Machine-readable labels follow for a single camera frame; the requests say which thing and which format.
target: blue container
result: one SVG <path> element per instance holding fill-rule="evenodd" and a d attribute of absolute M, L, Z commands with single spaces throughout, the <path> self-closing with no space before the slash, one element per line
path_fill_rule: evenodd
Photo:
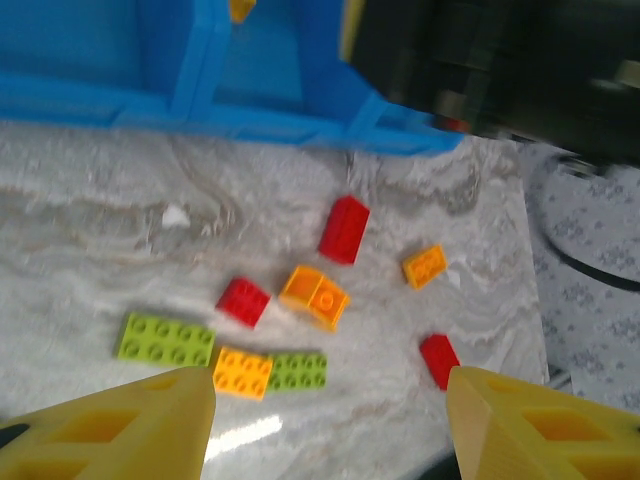
<path fill-rule="evenodd" d="M 181 125 L 212 20 L 210 0 L 0 0 L 0 114 Z"/>
<path fill-rule="evenodd" d="M 410 155 L 460 135 L 338 60 L 342 0 L 0 0 L 0 115 Z"/>

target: patterned cloth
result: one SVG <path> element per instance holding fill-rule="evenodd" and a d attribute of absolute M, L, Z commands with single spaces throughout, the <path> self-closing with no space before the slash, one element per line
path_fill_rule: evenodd
<path fill-rule="evenodd" d="M 640 412 L 640 295 L 561 265 L 535 221 L 575 258 L 640 279 L 640 170 L 582 180 L 553 161 L 559 151 L 519 147 L 549 363 L 571 372 L 577 395 Z"/>

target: lime green lego brick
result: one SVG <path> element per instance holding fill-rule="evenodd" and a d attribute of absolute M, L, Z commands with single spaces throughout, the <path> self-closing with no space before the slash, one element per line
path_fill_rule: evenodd
<path fill-rule="evenodd" d="M 143 313 L 131 313 L 116 356 L 171 367 L 205 367 L 213 351 L 215 332 L 201 325 Z"/>
<path fill-rule="evenodd" d="M 317 390 L 327 383 L 327 356 L 321 353 L 271 355 L 273 369 L 267 392 Z"/>

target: red 2x2 brick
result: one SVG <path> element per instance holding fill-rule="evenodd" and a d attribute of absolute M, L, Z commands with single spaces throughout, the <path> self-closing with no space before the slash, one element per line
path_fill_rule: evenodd
<path fill-rule="evenodd" d="M 218 300 L 216 308 L 249 328 L 255 328 L 270 296 L 243 277 L 234 278 Z"/>
<path fill-rule="evenodd" d="M 460 365 L 447 336 L 439 333 L 431 335 L 420 345 L 420 353 L 436 385 L 440 390 L 446 390 L 451 369 Z"/>
<path fill-rule="evenodd" d="M 331 209 L 318 251 L 343 265 L 353 265 L 367 228 L 369 209 L 352 195 L 339 198 Z"/>

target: marble countertop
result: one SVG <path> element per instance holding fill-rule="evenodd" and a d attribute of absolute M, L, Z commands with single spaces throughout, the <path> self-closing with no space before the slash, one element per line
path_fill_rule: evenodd
<path fill-rule="evenodd" d="M 316 252 L 346 193 L 371 208 L 352 268 Z M 328 355 L 322 391 L 218 395 L 205 479 L 415 477 L 450 442 L 418 351 L 432 332 L 465 365 L 547 378 L 510 143 L 403 159 L 1 124 L 0 197 L 0 418 L 161 371 L 113 358 L 132 309 L 205 323 L 220 343 Z M 400 262 L 433 244 L 449 269 L 414 291 Z M 275 298 L 255 331 L 215 310 L 233 275 L 277 294 L 300 263 L 351 295 L 336 334 Z"/>

